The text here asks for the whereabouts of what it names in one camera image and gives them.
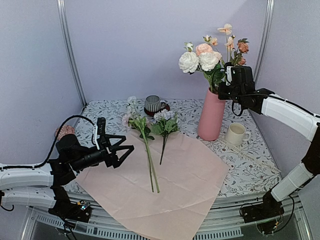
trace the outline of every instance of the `vase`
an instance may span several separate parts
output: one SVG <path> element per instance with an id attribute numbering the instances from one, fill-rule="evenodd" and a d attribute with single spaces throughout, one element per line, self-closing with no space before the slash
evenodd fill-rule
<path id="1" fill-rule="evenodd" d="M 206 141 L 214 141 L 219 137 L 225 105 L 225 100 L 220 100 L 217 94 L 208 89 L 198 124 L 200 138 Z"/>

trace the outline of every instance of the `striped mug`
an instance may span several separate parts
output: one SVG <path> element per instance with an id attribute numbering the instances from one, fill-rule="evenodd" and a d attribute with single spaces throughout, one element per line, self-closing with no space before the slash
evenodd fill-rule
<path id="1" fill-rule="evenodd" d="M 162 103 L 160 97 L 156 95 L 148 96 L 145 99 L 144 107 L 147 111 L 151 113 L 156 113 L 161 109 Z"/>

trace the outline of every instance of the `lavender wall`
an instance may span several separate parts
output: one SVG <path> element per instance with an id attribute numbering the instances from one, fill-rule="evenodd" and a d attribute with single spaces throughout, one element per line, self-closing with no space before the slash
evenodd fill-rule
<path id="1" fill-rule="evenodd" d="M 56 1 L 0 2 L 0 162 L 42 162 L 54 131 L 81 111 Z M 0 239 L 20 239 L 26 208 L 0 209 Z"/>
<path id="2" fill-rule="evenodd" d="M 254 68 L 261 42 L 266 0 L 69 0 L 65 2 L 70 35 L 86 98 L 126 99 L 151 94 L 163 98 L 203 99 L 208 82 L 199 72 L 183 74 L 178 59 L 184 42 L 203 43 L 233 25 L 248 38 L 246 56 Z"/>
<path id="3" fill-rule="evenodd" d="M 258 82 L 283 98 L 320 113 L 319 39 L 320 2 L 275 1 L 271 32 Z M 254 116 L 283 175 L 304 157 L 310 143 L 284 124 Z M 299 195 L 314 239 L 320 236 L 320 180 L 314 179 Z"/>

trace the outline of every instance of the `patterned table surface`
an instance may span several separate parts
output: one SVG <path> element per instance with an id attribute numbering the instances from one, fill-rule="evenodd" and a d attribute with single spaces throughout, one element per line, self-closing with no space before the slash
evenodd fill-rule
<path id="1" fill-rule="evenodd" d="M 254 120 L 247 111 L 244 111 L 242 116 L 235 116 L 231 110 L 231 102 L 228 101 L 225 105 L 219 138 L 216 141 L 204 141 L 197 135 L 198 122 L 204 101 L 171 99 L 166 102 L 171 107 L 171 110 L 177 111 L 179 114 L 180 131 L 189 137 L 201 140 L 229 165 L 230 170 L 218 197 L 233 197 L 266 192 L 280 181 L 281 178 L 278 173 L 236 154 L 221 142 L 231 123 L 241 123 L 251 132 L 251 139 L 244 142 L 239 148 L 243 152 L 253 155 L 256 161 L 262 161 L 260 159 L 263 159 L 265 163 L 275 167 L 270 152 Z M 106 132 L 108 134 L 126 135 L 130 131 L 129 128 L 122 125 L 122 116 L 127 111 L 126 104 L 126 100 L 91 101 L 84 110 L 83 116 L 90 118 L 94 123 L 97 122 L 97 118 L 104 117 L 106 119 Z M 138 100 L 137 105 L 138 110 L 145 116 L 143 112 L 144 102 Z M 75 128 L 75 134 L 82 145 L 87 147 L 92 146 L 92 125 L 89 122 L 80 119 Z M 66 185 L 65 189 L 74 193 L 87 194 L 75 181 Z"/>

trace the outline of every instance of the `pink wrapping paper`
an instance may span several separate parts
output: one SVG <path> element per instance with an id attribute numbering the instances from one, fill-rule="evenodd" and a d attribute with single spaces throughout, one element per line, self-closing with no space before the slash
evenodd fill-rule
<path id="1" fill-rule="evenodd" d="M 159 165 L 162 137 L 149 142 L 160 193 L 151 191 L 147 152 L 137 132 L 134 151 L 116 169 L 86 168 L 76 181 L 115 220 L 151 240 L 191 240 L 214 203 L 229 167 L 197 139 L 173 133 Z"/>

